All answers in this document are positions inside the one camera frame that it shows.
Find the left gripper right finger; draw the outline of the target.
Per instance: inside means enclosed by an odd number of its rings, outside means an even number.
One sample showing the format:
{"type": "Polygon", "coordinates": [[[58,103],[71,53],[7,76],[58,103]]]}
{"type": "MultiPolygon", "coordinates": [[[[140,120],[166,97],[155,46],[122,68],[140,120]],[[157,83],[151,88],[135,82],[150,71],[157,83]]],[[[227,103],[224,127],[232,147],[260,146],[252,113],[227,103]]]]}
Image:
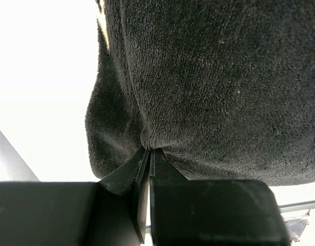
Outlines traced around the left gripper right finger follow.
{"type": "Polygon", "coordinates": [[[269,187],[257,180],[188,180],[162,150],[150,157],[154,245],[290,245],[269,187]]]}

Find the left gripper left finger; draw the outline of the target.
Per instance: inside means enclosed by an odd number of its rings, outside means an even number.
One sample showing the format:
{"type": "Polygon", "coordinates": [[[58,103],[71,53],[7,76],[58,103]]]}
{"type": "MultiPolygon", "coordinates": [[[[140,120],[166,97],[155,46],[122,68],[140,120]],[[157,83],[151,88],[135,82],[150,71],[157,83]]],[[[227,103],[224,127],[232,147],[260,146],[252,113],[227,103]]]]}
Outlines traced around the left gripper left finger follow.
{"type": "Polygon", "coordinates": [[[0,245],[143,244],[149,158],[99,182],[0,182],[0,245]]]}

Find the black floral pillowcase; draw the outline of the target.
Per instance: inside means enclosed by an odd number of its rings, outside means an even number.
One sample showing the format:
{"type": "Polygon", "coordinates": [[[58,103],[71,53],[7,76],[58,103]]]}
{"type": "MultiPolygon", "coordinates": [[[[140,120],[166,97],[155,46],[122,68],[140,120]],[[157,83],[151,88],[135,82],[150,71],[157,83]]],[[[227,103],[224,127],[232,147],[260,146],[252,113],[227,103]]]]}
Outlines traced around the black floral pillowcase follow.
{"type": "Polygon", "coordinates": [[[96,177],[144,147],[189,179],[315,182],[315,1],[97,5],[96,177]]]}

